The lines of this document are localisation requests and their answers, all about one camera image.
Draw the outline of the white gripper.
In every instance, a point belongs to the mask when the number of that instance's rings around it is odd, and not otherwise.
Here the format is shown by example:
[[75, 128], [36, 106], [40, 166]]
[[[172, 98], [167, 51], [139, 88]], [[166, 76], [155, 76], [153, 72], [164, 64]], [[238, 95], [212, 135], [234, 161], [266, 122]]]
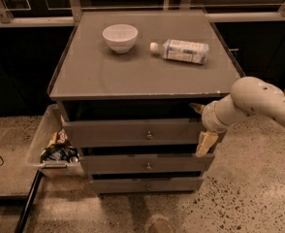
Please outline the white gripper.
[[231, 95], [213, 101], [206, 106], [199, 103], [190, 103], [189, 106], [197, 114], [202, 115], [203, 126], [208, 130], [199, 135], [196, 148], [197, 157], [203, 157], [208, 153], [218, 140], [217, 133], [227, 131], [232, 124], [243, 119], [243, 110], [234, 104]]

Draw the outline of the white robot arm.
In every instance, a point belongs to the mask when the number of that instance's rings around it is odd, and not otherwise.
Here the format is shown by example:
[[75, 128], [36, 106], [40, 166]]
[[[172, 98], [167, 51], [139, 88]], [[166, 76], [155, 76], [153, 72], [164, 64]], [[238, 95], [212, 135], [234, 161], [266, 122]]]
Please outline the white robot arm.
[[285, 94], [277, 86], [258, 78], [243, 77], [231, 87], [229, 95], [207, 105], [191, 103], [202, 116], [206, 131], [199, 135], [196, 156], [203, 157], [217, 142], [218, 135], [237, 122], [254, 116], [268, 117], [285, 128]]

